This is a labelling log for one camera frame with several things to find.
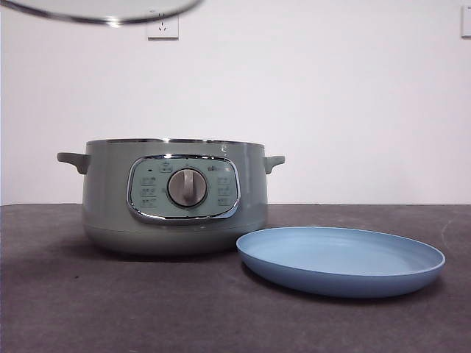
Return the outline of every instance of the pot handle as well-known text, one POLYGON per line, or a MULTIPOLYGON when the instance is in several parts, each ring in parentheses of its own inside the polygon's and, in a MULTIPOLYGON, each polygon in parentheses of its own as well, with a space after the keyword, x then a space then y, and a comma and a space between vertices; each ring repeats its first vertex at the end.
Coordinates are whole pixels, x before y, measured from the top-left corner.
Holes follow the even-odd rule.
POLYGON ((264 157, 263 164, 265 165, 265 173, 270 174, 273 167, 279 164, 284 164, 285 156, 264 157))
POLYGON ((60 152, 57 154, 57 160, 75 165, 80 174, 87 174, 88 165, 90 164, 90 156, 88 154, 60 152))

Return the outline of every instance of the control panel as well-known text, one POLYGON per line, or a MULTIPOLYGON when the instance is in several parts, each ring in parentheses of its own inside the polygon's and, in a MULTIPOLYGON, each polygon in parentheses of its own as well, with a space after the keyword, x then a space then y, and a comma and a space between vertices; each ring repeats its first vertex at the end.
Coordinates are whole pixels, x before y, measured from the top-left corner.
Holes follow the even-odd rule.
POLYGON ((131 168, 127 203, 144 220, 227 218, 240 199, 228 159, 189 154, 143 157, 131 168))

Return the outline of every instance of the pot base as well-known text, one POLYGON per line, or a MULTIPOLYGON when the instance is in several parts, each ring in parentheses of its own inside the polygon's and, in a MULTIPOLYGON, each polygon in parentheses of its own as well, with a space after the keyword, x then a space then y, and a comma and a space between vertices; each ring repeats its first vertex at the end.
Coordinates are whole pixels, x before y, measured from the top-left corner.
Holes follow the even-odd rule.
POLYGON ((236 240, 244 234, 262 229, 264 222, 210 231, 127 232, 101 229, 84 224, 85 233, 97 245, 126 254, 179 256, 207 254, 235 248, 236 240))

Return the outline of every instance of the pot rim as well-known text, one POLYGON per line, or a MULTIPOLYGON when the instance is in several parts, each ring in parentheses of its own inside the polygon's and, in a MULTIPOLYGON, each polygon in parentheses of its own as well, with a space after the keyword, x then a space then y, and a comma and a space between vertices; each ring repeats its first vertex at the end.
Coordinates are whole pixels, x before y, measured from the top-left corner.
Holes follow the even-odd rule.
POLYGON ((92 140, 88 141, 87 145, 105 144, 105 143, 215 143, 215 144, 230 144, 230 145, 251 145, 265 148, 260 143, 252 142, 239 142, 239 141, 225 141, 225 140, 199 140, 199 139, 186 139, 186 138, 112 138, 108 140, 92 140))

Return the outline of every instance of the glass lid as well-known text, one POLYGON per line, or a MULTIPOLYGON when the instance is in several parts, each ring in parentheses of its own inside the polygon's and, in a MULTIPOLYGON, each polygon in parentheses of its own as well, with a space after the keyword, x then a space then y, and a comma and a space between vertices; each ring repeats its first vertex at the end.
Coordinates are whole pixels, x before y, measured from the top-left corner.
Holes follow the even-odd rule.
POLYGON ((139 24, 183 13, 202 0, 0 0, 32 15, 88 24, 139 24))

